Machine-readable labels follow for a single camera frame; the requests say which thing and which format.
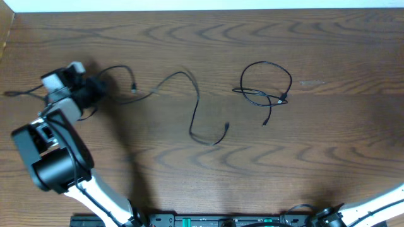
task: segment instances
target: black connector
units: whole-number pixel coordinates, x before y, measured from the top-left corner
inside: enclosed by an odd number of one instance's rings
[[[265,121],[263,123],[263,127],[266,126],[266,124],[268,123],[269,120],[270,120],[270,118],[265,119]]]
[[[282,95],[279,98],[278,104],[283,103],[283,101],[285,101],[286,97],[288,97],[287,93],[282,93]]]
[[[132,91],[132,94],[136,94],[136,92],[137,92],[136,83],[132,84],[131,91]]]

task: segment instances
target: coiled black cable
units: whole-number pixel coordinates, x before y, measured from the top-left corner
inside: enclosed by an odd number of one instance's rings
[[[33,91],[36,91],[36,90],[38,90],[39,88],[42,88],[43,86],[44,86],[44,85],[41,84],[41,85],[38,85],[38,86],[36,86],[36,87],[34,87],[34,88],[31,88],[31,89],[29,89],[29,90],[26,90],[26,91],[5,91],[5,92],[3,93],[3,95],[4,95],[4,96],[7,96],[7,97],[17,97],[17,96],[20,96],[20,95],[29,95],[29,96],[32,96],[32,97],[34,97],[34,98],[38,98],[39,100],[42,100],[42,101],[45,103],[45,107],[48,107],[48,104],[49,104],[48,95],[40,96],[40,95],[36,95],[36,94],[32,93]],[[87,116],[87,117],[85,117],[85,118],[83,118],[83,119],[78,119],[77,121],[83,121],[83,120],[89,119],[92,115],[94,115],[94,114],[97,112],[97,110],[98,110],[98,107],[97,107],[97,106],[94,106],[94,109],[93,109],[93,111],[90,113],[89,116]]]
[[[371,211],[368,211],[365,216],[363,216],[363,217],[357,219],[357,220],[354,221],[352,224],[350,224],[348,227],[354,227],[354,226],[356,226],[357,224],[359,224],[359,223],[363,222],[364,220],[366,220],[367,218],[372,217],[373,215],[375,215],[375,214],[377,214],[377,213],[379,213],[379,212],[381,212],[381,211],[383,211],[383,210],[385,210],[385,209],[391,208],[392,206],[395,206],[395,205],[397,205],[397,204],[400,204],[400,203],[402,203],[402,202],[404,202],[404,199],[400,199],[400,200],[398,200],[398,201],[396,201],[396,202],[392,202],[391,204],[387,204],[387,205],[385,205],[385,206],[383,206],[383,207],[380,207],[379,209],[376,209],[375,211],[372,211],[372,212],[371,212]]]
[[[263,91],[259,91],[259,90],[255,90],[255,89],[250,89],[250,88],[245,88],[242,86],[242,79],[244,76],[244,73],[247,71],[247,69],[253,65],[256,64],[270,64],[272,66],[278,67],[281,70],[283,70],[285,73],[287,73],[289,75],[290,81],[289,81],[289,85],[288,88],[286,89],[286,91],[284,93],[281,94],[280,97],[277,97],[275,95],[268,95]],[[244,98],[249,101],[250,103],[257,105],[259,107],[269,107],[270,108],[270,113],[268,114],[268,117],[265,119],[265,121],[263,122],[263,126],[265,126],[268,121],[270,120],[271,117],[271,113],[272,113],[272,107],[278,106],[278,105],[284,105],[287,104],[288,101],[286,101],[286,97],[288,96],[288,92],[290,90],[290,87],[292,86],[292,75],[290,75],[290,73],[283,68],[282,66],[275,64],[273,62],[268,62],[268,61],[258,61],[258,62],[254,62],[250,65],[248,65],[247,67],[244,68],[244,70],[241,73],[241,77],[240,77],[240,88],[233,88],[232,91],[233,92],[237,92],[237,93],[242,93],[242,95],[244,96]],[[252,101],[250,98],[248,98],[247,95],[258,95],[258,96],[264,96],[268,99],[269,104],[260,104],[260,103],[256,103],[254,101]],[[270,98],[277,98],[278,99],[278,103],[276,104],[272,104],[271,99]]]

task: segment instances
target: wooden table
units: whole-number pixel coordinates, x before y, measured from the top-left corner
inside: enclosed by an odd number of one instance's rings
[[[135,206],[178,213],[267,214],[296,204],[355,202],[403,181],[404,10],[259,10],[17,14],[0,63],[0,89],[27,90],[71,61],[90,74],[132,67],[140,93],[186,68],[184,77],[132,105],[105,101],[76,129],[97,170]],[[231,92],[254,61],[285,67],[288,105],[256,107]],[[124,94],[125,71],[110,75]],[[245,86],[278,95],[286,75],[248,71]],[[36,118],[40,100],[0,98],[0,226],[67,226],[89,213],[32,183],[10,132]],[[404,226],[404,216],[390,221]]]

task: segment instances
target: cable connector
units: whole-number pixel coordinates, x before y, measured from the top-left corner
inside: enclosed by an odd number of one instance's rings
[[[132,84],[132,88],[131,88],[132,94],[136,94],[137,89],[136,89],[136,83]]]
[[[225,124],[225,132],[227,132],[227,130],[229,129],[229,127],[230,127],[230,123],[226,122],[226,124]]]
[[[263,123],[263,127],[265,127],[268,123],[268,121],[270,120],[270,118],[265,119],[264,123]]]
[[[283,93],[283,94],[280,96],[280,98],[279,98],[278,104],[283,103],[283,101],[285,101],[286,97],[288,97],[288,94],[287,94],[287,93]]]

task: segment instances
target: black cable on robot arm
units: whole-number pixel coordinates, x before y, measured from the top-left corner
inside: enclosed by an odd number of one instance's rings
[[[363,216],[363,217],[359,218],[358,220],[354,221],[354,222],[353,222],[352,224],[350,224],[348,227],[354,227],[354,226],[356,226],[357,224],[363,222],[365,219],[367,219],[367,218],[369,218],[369,217],[375,215],[376,213],[379,213],[379,212],[381,212],[381,211],[383,211],[383,210],[385,210],[385,209],[387,209],[387,208],[390,208],[390,207],[395,206],[395,205],[397,205],[397,204],[400,204],[400,203],[402,203],[402,202],[404,202],[404,199],[401,199],[401,200],[398,200],[398,201],[396,201],[396,202],[392,202],[391,204],[388,204],[388,205],[385,205],[385,206],[383,206],[383,207],[380,207],[379,209],[376,209],[376,210],[373,211],[373,212],[370,212],[370,211],[369,211],[365,216]]]
[[[7,97],[16,97],[16,96],[20,96],[20,95],[30,95],[30,96],[32,96],[34,98],[38,98],[38,99],[46,102],[46,97],[42,97],[40,95],[36,95],[36,94],[32,93],[33,91],[36,91],[36,90],[38,90],[39,88],[41,88],[43,86],[44,85],[41,84],[41,85],[38,85],[38,86],[36,86],[36,87],[34,87],[32,89],[26,90],[26,91],[5,91],[3,93],[3,95],[7,96]]]

